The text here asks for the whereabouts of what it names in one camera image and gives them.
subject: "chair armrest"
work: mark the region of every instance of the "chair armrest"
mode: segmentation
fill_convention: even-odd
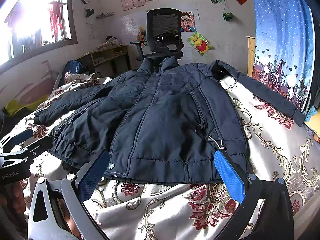
[[[132,41],[132,42],[130,42],[130,44],[131,45],[139,45],[139,44],[141,44],[141,43],[143,43],[144,41]]]
[[[141,43],[143,43],[143,41],[132,41],[132,42],[130,42],[131,45],[136,45],[137,46],[137,50],[138,50],[139,56],[142,59],[144,59],[143,51],[142,51],[142,48],[141,48]]]

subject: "yellow cloth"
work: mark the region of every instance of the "yellow cloth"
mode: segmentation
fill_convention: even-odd
[[[36,102],[33,102],[31,104],[27,104],[24,106],[20,105],[17,100],[13,99],[7,103],[7,106],[5,107],[5,109],[7,110],[9,116],[14,116],[19,110],[21,110],[24,107],[26,107],[30,111],[34,112],[42,102],[44,102],[48,99],[49,96],[50,96],[50,94],[44,95],[44,96],[40,97]]]
[[[318,112],[310,118],[309,122],[305,122],[305,124],[320,137],[320,107],[318,108]]]

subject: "winnie the pooh sticker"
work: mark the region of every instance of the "winnie the pooh sticker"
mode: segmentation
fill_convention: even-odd
[[[201,56],[203,56],[209,49],[213,48],[211,45],[209,45],[207,39],[199,32],[195,32],[192,36],[190,36],[187,39],[187,42],[193,46]]]

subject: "window frame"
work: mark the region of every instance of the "window frame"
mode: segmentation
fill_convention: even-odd
[[[66,41],[54,42],[45,46],[41,46],[40,48],[35,48],[30,51],[27,51],[17,57],[13,57],[9,59],[7,62],[0,65],[0,75],[11,69],[15,65],[22,63],[34,56],[40,55],[42,53],[48,52],[50,50],[58,49],[64,46],[78,44],[75,22],[73,20],[73,10],[72,10],[72,0],[67,0],[67,8],[68,8],[68,19],[69,19],[69,28],[71,33],[71,39]]]

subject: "jacket sleeve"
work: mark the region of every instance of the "jacket sleeve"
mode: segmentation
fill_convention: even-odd
[[[45,126],[52,125],[56,119],[69,111],[76,110],[97,98],[106,97],[119,79],[120,76],[105,85],[78,89],[62,95],[61,98],[52,102],[47,109],[35,113],[34,123]]]
[[[294,104],[281,94],[274,92],[254,78],[242,74],[229,64],[216,60],[211,65],[198,64],[198,69],[206,76],[212,76],[218,80],[222,79],[226,74],[230,74],[247,90],[274,106],[281,113],[292,118],[298,126],[302,126],[306,116]]]

